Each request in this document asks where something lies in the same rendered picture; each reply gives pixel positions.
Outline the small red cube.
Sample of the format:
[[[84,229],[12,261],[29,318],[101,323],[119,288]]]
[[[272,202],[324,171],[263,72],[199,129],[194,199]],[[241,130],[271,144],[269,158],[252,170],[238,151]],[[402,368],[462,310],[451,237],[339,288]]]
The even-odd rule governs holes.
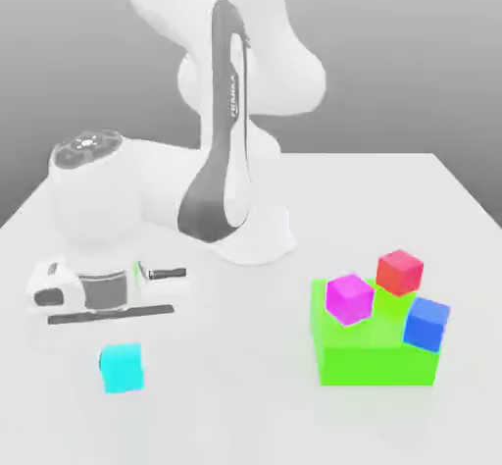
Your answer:
[[[398,249],[378,258],[376,284],[401,297],[419,289],[423,271],[423,261]]]

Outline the large green box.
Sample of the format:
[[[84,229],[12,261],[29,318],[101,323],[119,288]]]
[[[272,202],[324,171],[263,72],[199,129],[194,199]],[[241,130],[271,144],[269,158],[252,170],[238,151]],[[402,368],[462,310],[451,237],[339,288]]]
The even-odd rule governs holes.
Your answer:
[[[396,297],[377,285],[371,318],[342,326],[326,310],[326,280],[311,280],[310,323],[323,386],[431,386],[438,351],[403,341],[412,291]]]

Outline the small cyan cube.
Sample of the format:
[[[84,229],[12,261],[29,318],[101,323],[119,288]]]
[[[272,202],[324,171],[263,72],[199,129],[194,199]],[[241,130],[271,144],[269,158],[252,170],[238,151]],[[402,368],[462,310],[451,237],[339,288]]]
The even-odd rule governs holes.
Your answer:
[[[106,393],[140,391],[145,387],[140,343],[106,345],[101,350],[98,365]]]

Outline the small blue cube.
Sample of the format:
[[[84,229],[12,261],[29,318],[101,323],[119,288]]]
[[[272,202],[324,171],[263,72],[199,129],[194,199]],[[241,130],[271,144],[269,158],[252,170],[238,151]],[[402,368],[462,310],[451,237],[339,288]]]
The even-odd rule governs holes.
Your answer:
[[[403,332],[403,342],[422,350],[438,353],[451,307],[433,300],[416,297]]]

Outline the small magenta cube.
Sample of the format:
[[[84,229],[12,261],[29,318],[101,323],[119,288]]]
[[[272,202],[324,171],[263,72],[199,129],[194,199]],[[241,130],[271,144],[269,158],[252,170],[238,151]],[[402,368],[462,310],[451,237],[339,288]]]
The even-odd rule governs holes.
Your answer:
[[[343,327],[370,319],[375,289],[358,275],[350,274],[326,283],[326,310]]]

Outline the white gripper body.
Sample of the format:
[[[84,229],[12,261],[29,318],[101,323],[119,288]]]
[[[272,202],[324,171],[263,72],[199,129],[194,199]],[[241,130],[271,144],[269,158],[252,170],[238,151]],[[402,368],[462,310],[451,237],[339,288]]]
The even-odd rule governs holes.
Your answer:
[[[172,304],[135,306],[95,312],[50,315],[47,340],[144,340],[163,336],[176,327]]]

